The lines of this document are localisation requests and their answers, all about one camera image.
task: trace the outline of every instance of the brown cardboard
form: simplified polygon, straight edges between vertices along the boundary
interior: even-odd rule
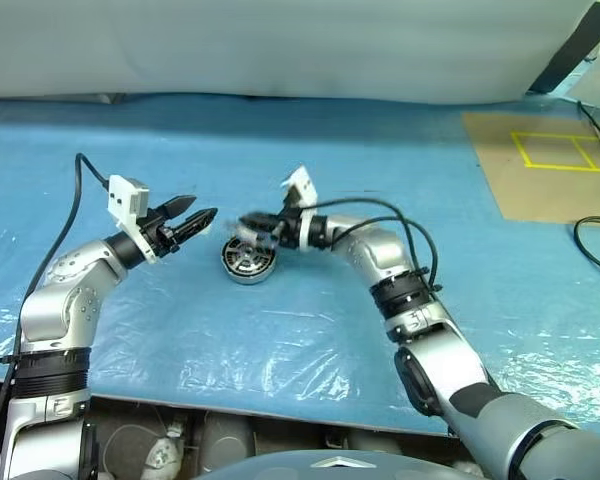
[[[600,142],[587,121],[491,113],[463,120],[505,218],[600,215]]]

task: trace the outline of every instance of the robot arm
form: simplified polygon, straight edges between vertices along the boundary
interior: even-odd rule
[[[0,456],[0,480],[97,477],[95,427],[84,414],[89,354],[106,296],[144,260],[175,252],[202,231],[216,209],[180,226],[165,222],[195,200],[178,196],[147,207],[149,190],[113,175],[109,211],[123,230],[57,258],[22,307],[22,339]]]
[[[307,177],[304,167],[296,177]],[[492,385],[478,354],[464,338],[423,271],[414,269],[402,241],[368,225],[334,239],[360,219],[298,215],[306,180],[289,186],[277,215],[240,219],[243,241],[330,248],[359,272],[396,343],[395,365],[414,408],[441,417],[476,461],[498,480],[600,479],[600,438],[579,430],[524,395]]]

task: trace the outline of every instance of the metal disc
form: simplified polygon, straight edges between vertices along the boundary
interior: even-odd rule
[[[253,285],[271,274],[276,264],[276,252],[269,248],[253,247],[232,237],[222,248],[222,264],[234,281]]]

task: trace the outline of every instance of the white backdrop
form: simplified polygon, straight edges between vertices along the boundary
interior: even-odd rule
[[[0,0],[0,96],[520,97],[592,0]]]

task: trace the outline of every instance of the blue plastic sheet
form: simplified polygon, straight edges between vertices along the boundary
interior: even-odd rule
[[[255,286],[223,271],[226,223],[277,210],[280,180],[303,163],[322,199],[370,194],[426,225],[441,254],[442,299],[496,379],[600,432],[600,271],[566,226],[501,217],[460,114],[195,95],[115,106],[0,101],[0,356],[68,212],[73,156],[82,151],[103,173],[149,184],[151,204],[194,193],[194,208],[219,208],[208,236],[138,267],[105,303],[92,353],[96,394],[444,432],[410,407],[381,316],[342,260],[280,252],[274,274]],[[84,182],[64,250],[115,231],[100,186],[87,174]],[[600,229],[585,235],[600,254]]]

